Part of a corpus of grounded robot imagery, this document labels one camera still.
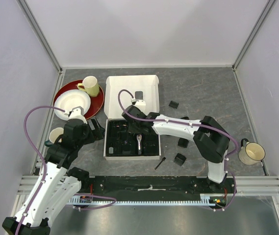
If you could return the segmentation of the white cardboard box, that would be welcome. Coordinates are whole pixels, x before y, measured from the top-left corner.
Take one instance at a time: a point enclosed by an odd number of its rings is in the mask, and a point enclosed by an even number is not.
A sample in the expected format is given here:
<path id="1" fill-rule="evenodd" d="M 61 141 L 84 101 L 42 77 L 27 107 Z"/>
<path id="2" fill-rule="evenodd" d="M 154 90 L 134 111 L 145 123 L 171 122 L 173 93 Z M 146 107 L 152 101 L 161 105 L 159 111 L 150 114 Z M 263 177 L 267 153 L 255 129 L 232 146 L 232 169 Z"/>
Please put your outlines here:
<path id="1" fill-rule="evenodd" d="M 160 137 L 149 115 L 159 113 L 156 75 L 109 76 L 104 113 L 107 116 L 103 156 L 106 160 L 158 160 Z"/>

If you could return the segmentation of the yellow mug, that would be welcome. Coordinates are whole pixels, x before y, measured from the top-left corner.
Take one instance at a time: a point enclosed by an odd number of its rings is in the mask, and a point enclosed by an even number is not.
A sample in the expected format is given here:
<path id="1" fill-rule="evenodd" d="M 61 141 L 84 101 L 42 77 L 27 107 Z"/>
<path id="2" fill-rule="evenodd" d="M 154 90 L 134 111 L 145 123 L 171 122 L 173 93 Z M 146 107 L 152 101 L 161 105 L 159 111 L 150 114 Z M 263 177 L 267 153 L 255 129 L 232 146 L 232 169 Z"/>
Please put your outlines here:
<path id="1" fill-rule="evenodd" d="M 100 92 L 98 80 L 94 76 L 85 77 L 81 83 L 77 84 L 77 88 L 86 92 L 90 97 L 96 97 Z"/>

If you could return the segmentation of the white round plate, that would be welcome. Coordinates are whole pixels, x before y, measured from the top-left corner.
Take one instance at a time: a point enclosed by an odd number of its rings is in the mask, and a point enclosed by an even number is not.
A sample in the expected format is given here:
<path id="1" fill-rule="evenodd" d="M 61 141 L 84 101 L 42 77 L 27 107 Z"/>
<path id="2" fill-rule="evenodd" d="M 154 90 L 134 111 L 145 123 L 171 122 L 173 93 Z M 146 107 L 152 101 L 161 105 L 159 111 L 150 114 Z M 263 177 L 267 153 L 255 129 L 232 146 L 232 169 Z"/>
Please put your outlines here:
<path id="1" fill-rule="evenodd" d="M 86 92 L 81 90 L 66 91 L 61 94 L 54 103 L 54 107 L 60 108 L 65 111 L 72 111 L 74 108 L 81 107 L 82 115 L 87 113 L 90 106 L 90 96 Z"/>

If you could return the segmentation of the dark red round plate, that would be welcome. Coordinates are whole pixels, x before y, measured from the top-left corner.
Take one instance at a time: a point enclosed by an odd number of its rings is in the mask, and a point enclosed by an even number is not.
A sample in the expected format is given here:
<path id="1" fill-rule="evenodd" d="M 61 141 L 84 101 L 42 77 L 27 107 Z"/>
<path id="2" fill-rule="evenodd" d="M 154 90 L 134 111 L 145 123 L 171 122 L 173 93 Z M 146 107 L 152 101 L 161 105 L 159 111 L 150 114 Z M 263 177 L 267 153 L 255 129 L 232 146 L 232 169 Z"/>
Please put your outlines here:
<path id="1" fill-rule="evenodd" d="M 82 80 L 72 81 L 66 85 L 64 85 L 54 96 L 53 104 L 56 103 L 56 100 L 65 92 L 69 90 L 78 90 L 77 84 L 82 83 Z M 91 106 L 89 110 L 84 114 L 84 117 L 89 120 L 93 116 L 95 116 L 102 108 L 104 104 L 104 91 L 101 86 L 99 86 L 100 92 L 98 96 L 91 97 Z"/>

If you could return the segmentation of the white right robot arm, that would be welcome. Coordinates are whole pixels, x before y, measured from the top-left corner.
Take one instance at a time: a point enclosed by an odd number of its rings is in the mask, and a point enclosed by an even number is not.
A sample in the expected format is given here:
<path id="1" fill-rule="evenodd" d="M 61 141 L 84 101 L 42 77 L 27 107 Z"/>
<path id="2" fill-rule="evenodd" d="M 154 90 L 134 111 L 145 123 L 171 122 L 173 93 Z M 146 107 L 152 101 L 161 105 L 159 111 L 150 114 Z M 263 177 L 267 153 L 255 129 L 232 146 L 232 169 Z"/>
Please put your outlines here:
<path id="1" fill-rule="evenodd" d="M 129 123 L 130 132 L 167 135 L 193 141 L 201 156 L 208 162 L 208 189 L 217 193 L 224 188 L 225 156 L 230 135 L 215 119 L 205 116 L 202 120 L 185 120 L 154 112 L 146 115 L 134 105 L 122 110 L 122 116 Z"/>

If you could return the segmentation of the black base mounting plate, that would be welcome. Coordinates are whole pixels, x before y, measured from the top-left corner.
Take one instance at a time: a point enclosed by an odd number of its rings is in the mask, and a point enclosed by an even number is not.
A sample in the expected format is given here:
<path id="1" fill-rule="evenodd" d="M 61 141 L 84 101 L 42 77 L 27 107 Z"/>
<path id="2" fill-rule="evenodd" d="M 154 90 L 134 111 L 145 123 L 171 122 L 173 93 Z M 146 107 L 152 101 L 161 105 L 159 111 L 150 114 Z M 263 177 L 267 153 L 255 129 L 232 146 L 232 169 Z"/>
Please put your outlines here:
<path id="1" fill-rule="evenodd" d="M 234 193 L 235 183 L 226 178 L 222 184 L 196 176 L 95 176 L 82 181 L 81 193 L 121 199 L 198 200 L 202 194 Z"/>

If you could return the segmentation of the cream enamel mug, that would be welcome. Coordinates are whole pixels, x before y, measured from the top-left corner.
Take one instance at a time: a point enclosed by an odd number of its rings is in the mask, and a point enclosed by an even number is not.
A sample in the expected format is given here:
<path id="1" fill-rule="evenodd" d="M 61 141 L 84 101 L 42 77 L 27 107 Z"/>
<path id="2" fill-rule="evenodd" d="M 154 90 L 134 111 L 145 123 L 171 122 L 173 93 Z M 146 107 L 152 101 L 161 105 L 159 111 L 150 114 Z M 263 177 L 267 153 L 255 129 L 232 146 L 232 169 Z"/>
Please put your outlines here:
<path id="1" fill-rule="evenodd" d="M 247 138 L 244 138 L 241 140 L 240 145 L 241 149 L 238 153 L 238 157 L 242 163 L 253 165 L 265 158 L 265 150 L 260 144 L 250 142 Z"/>

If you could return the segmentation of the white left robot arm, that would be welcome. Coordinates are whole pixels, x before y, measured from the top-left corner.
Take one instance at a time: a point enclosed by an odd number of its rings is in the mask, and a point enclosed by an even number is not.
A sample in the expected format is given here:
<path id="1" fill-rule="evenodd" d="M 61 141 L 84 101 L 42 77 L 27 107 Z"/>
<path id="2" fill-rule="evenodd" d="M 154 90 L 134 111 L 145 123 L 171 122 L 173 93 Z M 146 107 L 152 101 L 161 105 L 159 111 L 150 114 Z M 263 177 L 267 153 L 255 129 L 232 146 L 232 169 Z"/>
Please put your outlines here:
<path id="1" fill-rule="evenodd" d="M 29 197 L 13 217 L 2 223 L 10 235 L 48 235 L 53 221 L 77 192 L 90 187 L 89 173 L 70 169 L 79 150 L 104 138 L 105 129 L 96 118 L 87 122 L 74 118 L 65 124 L 63 134 L 48 148 L 43 169 Z"/>

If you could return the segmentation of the small clear oil bottle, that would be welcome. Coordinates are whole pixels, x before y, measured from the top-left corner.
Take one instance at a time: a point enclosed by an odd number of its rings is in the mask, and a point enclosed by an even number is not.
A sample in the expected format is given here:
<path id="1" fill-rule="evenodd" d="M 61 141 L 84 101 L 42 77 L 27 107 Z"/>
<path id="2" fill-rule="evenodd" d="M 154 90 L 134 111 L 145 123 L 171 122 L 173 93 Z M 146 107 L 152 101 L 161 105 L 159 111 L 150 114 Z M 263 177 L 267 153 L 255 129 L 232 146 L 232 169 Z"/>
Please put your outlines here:
<path id="1" fill-rule="evenodd" d="M 113 153 L 114 153 L 114 148 L 113 148 L 113 147 L 109 147 L 108 153 L 109 153 L 109 154 L 113 154 Z"/>

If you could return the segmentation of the silver black hair clipper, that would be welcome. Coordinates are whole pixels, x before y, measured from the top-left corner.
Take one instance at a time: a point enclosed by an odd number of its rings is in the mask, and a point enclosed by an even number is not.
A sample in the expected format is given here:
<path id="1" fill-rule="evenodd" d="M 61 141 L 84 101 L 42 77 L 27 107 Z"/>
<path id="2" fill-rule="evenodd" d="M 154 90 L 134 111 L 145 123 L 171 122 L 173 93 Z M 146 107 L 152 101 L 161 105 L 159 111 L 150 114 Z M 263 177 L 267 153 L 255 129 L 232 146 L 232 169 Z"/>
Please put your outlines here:
<path id="1" fill-rule="evenodd" d="M 139 134 L 136 136 L 137 139 L 137 144 L 138 144 L 138 155 L 142 154 L 142 146 L 141 146 L 141 142 L 142 142 L 142 135 Z"/>

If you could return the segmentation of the black plastic tray insert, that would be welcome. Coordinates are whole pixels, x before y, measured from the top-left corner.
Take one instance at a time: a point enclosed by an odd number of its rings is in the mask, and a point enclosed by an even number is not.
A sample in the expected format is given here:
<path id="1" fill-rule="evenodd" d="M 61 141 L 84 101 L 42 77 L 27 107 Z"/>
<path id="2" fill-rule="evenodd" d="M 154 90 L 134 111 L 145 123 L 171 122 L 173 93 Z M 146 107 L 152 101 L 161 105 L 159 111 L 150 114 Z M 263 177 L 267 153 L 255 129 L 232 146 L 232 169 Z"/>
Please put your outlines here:
<path id="1" fill-rule="evenodd" d="M 158 160 L 161 156 L 160 138 L 142 134 L 142 154 L 138 155 L 136 136 L 128 132 L 128 122 L 124 119 L 108 119 L 104 138 L 104 157 L 107 160 Z M 109 154 L 109 147 L 114 153 Z"/>

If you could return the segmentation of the black cleaning brush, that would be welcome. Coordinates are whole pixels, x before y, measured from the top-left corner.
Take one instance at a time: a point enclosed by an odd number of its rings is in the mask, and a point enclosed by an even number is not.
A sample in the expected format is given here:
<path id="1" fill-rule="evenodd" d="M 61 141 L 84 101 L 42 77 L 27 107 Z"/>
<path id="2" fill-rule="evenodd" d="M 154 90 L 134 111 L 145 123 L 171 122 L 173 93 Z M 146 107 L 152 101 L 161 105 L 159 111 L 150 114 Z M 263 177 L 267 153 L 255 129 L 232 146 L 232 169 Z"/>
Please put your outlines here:
<path id="1" fill-rule="evenodd" d="M 159 166 L 160 166 L 165 160 L 166 160 L 166 158 L 163 157 L 163 158 L 161 159 L 161 161 L 158 163 L 158 165 L 157 165 L 154 169 L 157 170 L 157 169 L 159 168 Z"/>

